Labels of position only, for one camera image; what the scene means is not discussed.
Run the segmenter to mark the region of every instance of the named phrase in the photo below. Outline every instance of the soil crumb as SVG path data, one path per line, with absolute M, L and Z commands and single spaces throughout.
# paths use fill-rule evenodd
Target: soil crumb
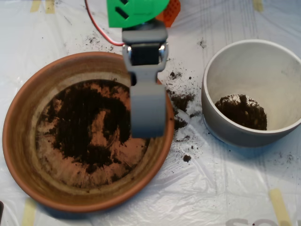
M 175 131 L 178 131 L 178 129 L 183 128 L 185 126 L 187 126 L 187 122 L 185 122 L 184 120 L 182 120 L 182 119 L 174 120 L 174 130 Z
M 174 103 L 175 107 L 186 112 L 188 102 L 194 100 L 194 95 L 193 94 L 176 95 L 171 97 L 171 100 Z
M 185 155 L 183 157 L 183 161 L 185 161 L 185 162 L 189 162 L 190 160 L 191 160 L 191 157 L 189 155 Z
M 267 130 L 267 115 L 259 104 L 246 95 L 222 97 L 215 106 L 227 118 L 250 129 Z
M 195 117 L 195 116 L 200 116 L 200 115 L 201 115 L 201 112 L 195 112 L 195 113 L 189 115 L 189 117 L 190 117 L 190 118 L 193 118 L 193 117 Z
M 170 77 L 171 77 L 172 80 L 174 80 L 174 79 L 182 77 L 182 73 L 181 72 L 176 72 L 176 73 L 171 72 Z

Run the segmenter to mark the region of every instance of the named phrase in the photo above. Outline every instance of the green 3d-printed part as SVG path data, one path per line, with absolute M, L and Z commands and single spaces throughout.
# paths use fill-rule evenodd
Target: green 3d-printed part
M 128 28 L 159 15 L 169 0 L 107 0 L 110 27 Z

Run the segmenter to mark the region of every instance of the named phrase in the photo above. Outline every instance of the orange part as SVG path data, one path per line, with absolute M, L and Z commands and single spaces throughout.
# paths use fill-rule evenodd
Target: orange part
M 179 12 L 181 11 L 181 3 L 179 0 L 170 0 L 166 9 L 159 14 L 156 18 L 161 20 L 165 23 L 166 27 L 171 27 L 174 20 L 178 16 Z

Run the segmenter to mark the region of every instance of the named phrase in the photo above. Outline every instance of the white plastic sheet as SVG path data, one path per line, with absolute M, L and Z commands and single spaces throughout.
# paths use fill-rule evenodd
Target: white plastic sheet
M 97 23 L 120 39 L 119 29 L 108 28 L 105 0 L 88 1 Z M 274 226 L 278 222 L 268 195 L 273 188 L 281 190 L 293 225 L 298 220 L 301 225 L 301 128 L 268 147 L 244 150 L 208 134 L 201 116 L 189 117 L 201 111 L 204 67 L 225 45 L 266 39 L 301 57 L 301 1 L 263 0 L 262 12 L 254 10 L 253 2 L 260 1 L 181 1 L 181 12 L 168 31 L 170 60 L 159 78 L 176 94 L 196 95 L 187 113 L 179 113 L 188 126 L 174 138 L 190 139 L 173 142 L 150 184 L 108 211 L 74 215 L 37 205 L 35 226 Z M 0 1 L 1 126 L 17 91 L 40 68 L 79 52 L 120 53 L 95 30 L 83 0 L 55 0 L 54 14 L 46 14 L 45 1 L 31 13 L 32 3 Z M 172 71 L 182 77 L 172 80 Z M 188 163 L 183 161 L 185 154 L 191 156 Z M 27 198 L 0 152 L 0 200 L 5 204 L 1 226 L 22 225 Z

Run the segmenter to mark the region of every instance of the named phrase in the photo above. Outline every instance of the terracotta pot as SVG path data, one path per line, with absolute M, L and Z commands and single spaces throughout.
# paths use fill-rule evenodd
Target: terracotta pot
M 43 109 L 60 91 L 78 82 L 93 79 L 114 80 L 130 86 L 130 76 L 120 55 L 89 52 L 67 56 L 32 76 L 17 93 L 5 118 L 2 143 L 11 175 L 30 197 L 57 210 L 90 212 L 124 202 L 143 189 L 156 175 L 172 143 L 174 115 L 170 99 L 166 95 L 164 136 L 150 139 L 139 162 L 118 180 L 109 178 L 102 184 L 91 182 L 101 181 L 102 176 L 112 174 L 114 168 L 111 166 L 103 166 L 99 171 L 87 174 L 77 170 L 82 164 L 70 161 L 69 158 L 57 158 L 57 163 L 54 157 L 46 161 L 41 159 L 36 145 L 36 133 Z M 62 180 L 68 176 L 68 172 L 72 182 Z M 78 180 L 75 179 L 77 174 L 88 182 L 74 185 L 73 182 Z

